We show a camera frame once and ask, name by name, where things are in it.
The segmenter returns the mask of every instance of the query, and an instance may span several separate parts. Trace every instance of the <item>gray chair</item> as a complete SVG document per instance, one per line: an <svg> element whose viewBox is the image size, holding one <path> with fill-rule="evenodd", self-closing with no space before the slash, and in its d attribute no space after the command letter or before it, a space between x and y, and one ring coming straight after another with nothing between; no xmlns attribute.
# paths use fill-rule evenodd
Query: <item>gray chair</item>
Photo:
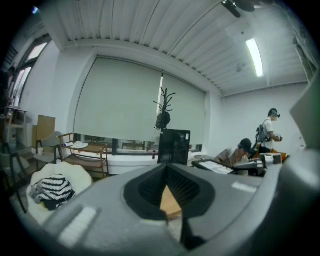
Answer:
<svg viewBox="0 0 320 256"><path fill-rule="evenodd" d="M35 144L35 150L36 154L34 155L34 158L36 160L36 169L39 171L39 161L46 163L46 164L56 164L57 163L57 149L60 155L60 159L62 159L61 155L61 149L60 149L60 143L58 140L58 136L61 135L61 132L55 131L53 134L51 134L48 138L40 139L36 141ZM38 146L43 147L49 147L53 148L53 152L43 152L43 155L38 154Z"/></svg>
<svg viewBox="0 0 320 256"><path fill-rule="evenodd" d="M5 153L5 146L8 148L7 151L9 154ZM9 145L7 143L3 144L2 151L3 153L0 153L1 172L3 173L3 176L6 179L8 188L10 188L8 177L12 177L13 191L16 192L16 195L23 209L23 212L27 213L26 208L20 197L19 188L17 187L17 184L16 184L16 175L18 175L21 181L23 181L23 178L21 176L21 174L23 174L25 178L28 180L28 182L30 182L30 179L26 171L26 169L29 168L30 164L28 163L27 160L20 157L18 153L11 153Z"/></svg>

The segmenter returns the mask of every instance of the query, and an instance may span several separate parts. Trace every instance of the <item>seated person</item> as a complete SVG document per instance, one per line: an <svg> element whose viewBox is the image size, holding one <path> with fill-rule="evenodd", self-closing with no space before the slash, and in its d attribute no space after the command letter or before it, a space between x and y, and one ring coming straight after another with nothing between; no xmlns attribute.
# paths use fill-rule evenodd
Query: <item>seated person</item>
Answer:
<svg viewBox="0 0 320 256"><path fill-rule="evenodd" d="M252 152L251 141L248 138L241 140L238 148L236 150L232 148L227 148L218 154L214 161L217 163L222 163L228 167L233 167L239 162L248 162L248 155Z"/></svg>

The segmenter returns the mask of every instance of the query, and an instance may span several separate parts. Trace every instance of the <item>white label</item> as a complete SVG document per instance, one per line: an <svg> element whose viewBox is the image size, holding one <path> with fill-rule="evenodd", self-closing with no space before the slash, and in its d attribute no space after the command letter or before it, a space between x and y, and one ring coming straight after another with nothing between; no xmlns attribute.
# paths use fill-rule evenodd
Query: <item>white label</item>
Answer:
<svg viewBox="0 0 320 256"><path fill-rule="evenodd" d="M241 190L241 191L245 191L245 192L252 193L252 194L257 191L257 187L243 184L240 182L233 183L231 187L236 190Z"/></svg>

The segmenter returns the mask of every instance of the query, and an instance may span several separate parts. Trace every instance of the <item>ceiling fan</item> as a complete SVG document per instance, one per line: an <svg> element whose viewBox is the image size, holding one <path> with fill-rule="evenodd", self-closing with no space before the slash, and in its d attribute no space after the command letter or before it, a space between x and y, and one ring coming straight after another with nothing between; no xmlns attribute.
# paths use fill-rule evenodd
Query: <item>ceiling fan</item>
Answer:
<svg viewBox="0 0 320 256"><path fill-rule="evenodd" d="M241 14L237 8L252 13L256 8L263 8L274 4L275 0L224 0L221 4L231 12L236 18L240 18Z"/></svg>

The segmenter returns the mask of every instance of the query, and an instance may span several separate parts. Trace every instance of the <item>person wearing backpack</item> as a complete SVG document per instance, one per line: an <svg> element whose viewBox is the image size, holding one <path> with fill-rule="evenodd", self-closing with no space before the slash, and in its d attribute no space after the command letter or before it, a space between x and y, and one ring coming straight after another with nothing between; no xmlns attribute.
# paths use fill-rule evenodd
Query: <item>person wearing backpack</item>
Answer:
<svg viewBox="0 0 320 256"><path fill-rule="evenodd" d="M263 124L258 128L260 131L257 134L257 142L261 143L259 154L270 153L273 149L273 141L282 142L283 138L274 133L272 122L277 122L280 114L277 109L271 108L268 113L268 118L264 120Z"/></svg>

